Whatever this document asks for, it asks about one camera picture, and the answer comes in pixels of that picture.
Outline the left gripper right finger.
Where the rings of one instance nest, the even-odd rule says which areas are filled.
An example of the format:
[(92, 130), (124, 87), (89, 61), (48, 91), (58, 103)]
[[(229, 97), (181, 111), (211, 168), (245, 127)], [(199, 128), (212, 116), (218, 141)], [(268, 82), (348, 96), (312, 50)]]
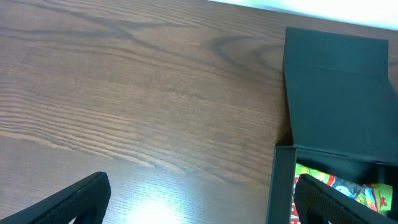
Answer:
[(397, 224), (308, 174), (302, 174), (294, 190), (301, 224)]

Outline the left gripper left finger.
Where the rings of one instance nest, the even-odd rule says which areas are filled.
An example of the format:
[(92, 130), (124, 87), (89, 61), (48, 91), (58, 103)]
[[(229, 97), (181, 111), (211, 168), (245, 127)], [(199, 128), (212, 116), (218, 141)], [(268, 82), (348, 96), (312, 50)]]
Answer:
[(2, 224), (102, 224), (111, 187), (107, 173), (95, 172), (42, 201), (1, 220)]

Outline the green Haribo gummy bag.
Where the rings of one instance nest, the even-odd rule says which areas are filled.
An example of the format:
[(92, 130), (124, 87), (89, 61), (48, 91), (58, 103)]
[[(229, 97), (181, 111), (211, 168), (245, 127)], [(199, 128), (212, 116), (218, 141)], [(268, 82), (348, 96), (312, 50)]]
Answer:
[(301, 174), (308, 174), (318, 179), (324, 184), (327, 184), (331, 188), (368, 207), (369, 209), (380, 213), (381, 215), (387, 215), (387, 213), (391, 211), (393, 199), (393, 186), (391, 185), (359, 185), (354, 182), (350, 182), (348, 180), (337, 177), (335, 175), (327, 174), (322, 171), (296, 163), (294, 189)]

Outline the black gift box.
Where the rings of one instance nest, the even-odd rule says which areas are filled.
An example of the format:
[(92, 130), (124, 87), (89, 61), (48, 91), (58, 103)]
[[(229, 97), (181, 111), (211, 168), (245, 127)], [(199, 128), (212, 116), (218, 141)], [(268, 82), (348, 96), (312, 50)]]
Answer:
[(291, 132), (274, 149), (268, 223), (300, 223), (296, 163), (364, 184), (393, 186), (397, 221), (397, 92), (389, 43), (289, 27), (283, 72)]

